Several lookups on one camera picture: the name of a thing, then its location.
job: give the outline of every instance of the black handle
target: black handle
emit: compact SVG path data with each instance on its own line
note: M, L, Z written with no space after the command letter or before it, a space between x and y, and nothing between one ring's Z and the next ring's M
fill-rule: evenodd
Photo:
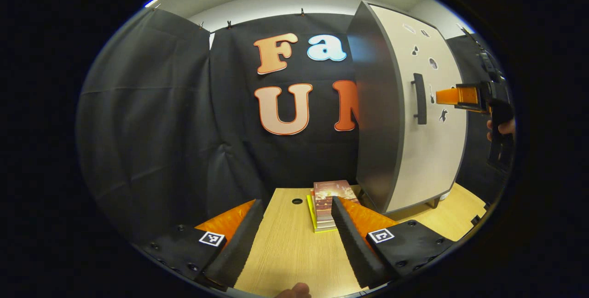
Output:
M417 118L417 124L427 124L427 108L425 107L426 97L423 75L414 73L411 84L415 84L415 93L417 95L417 114L414 114L413 117Z
M491 122L493 132L491 135L491 148L488 164L503 172L507 172L511 166L514 152L513 134L502 135L499 132L499 124L513 119L514 114L511 105L507 103L494 103L492 105Z

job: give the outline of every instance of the cabinet handle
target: cabinet handle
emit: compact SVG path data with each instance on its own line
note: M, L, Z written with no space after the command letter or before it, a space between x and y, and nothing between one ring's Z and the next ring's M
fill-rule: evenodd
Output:
M426 97L423 75L414 73L411 84L415 84L415 93L417 95L417 114L414 114L413 117L417 118L417 124L427 124L427 108L425 107Z

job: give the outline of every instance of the hand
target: hand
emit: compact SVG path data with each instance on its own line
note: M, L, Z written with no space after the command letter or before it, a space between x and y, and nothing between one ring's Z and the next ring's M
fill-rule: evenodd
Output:
M493 129L493 123L491 120L488 120L486 122L486 127L489 129ZM502 124L499 124L499 132L502 135L507 135L507 134L513 134L515 132L515 119L511 119L507 122L504 122ZM492 139L492 134L490 132L486 133L486 139L488 139L489 141L491 141Z
M274 298L311 298L309 286L305 283L297 283L292 289L286 289Z

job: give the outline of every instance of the stack of books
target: stack of books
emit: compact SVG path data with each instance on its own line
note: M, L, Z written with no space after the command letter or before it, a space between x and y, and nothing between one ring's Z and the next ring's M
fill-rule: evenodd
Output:
M309 212L313 221L315 233L337 230L331 215L332 198L339 196L360 204L354 191L343 179L341 181L315 182L311 194L307 196Z

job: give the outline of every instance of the black fabric backdrop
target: black fabric backdrop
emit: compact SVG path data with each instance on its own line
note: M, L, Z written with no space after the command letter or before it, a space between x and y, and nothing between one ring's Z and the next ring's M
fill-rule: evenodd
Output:
M358 125L336 131L339 95L332 84L353 80L352 56L346 37L351 15L281 15L248 21L215 32L211 48L211 95L222 138L237 153L248 155L269 193L277 187L312 187L314 181L347 179L356 183ZM283 70L260 75L260 53L254 42L293 33L292 55ZM347 53L343 61L315 61L307 56L309 38L331 34ZM260 122L254 91L278 86L278 115L283 122L295 119L295 102L288 87L309 83L309 124L295 135L274 135Z
M234 166L210 101L209 32L145 9L105 45L81 91L76 139L97 203L135 243L267 195Z
M128 239L142 244L177 223L198 224L277 187L314 181L356 183L358 125L336 131L337 80L355 80L349 15L267 17L209 32L167 11L145 9L109 40L88 73L76 138L91 193ZM293 33L286 69L259 75L254 42ZM347 57L307 56L309 38L332 34ZM465 82L488 80L465 36L448 40ZM292 84L309 83L309 123L274 135L260 122L254 91L278 86L278 115L295 118ZM486 165L487 116L468 114L457 182L492 201L505 178Z

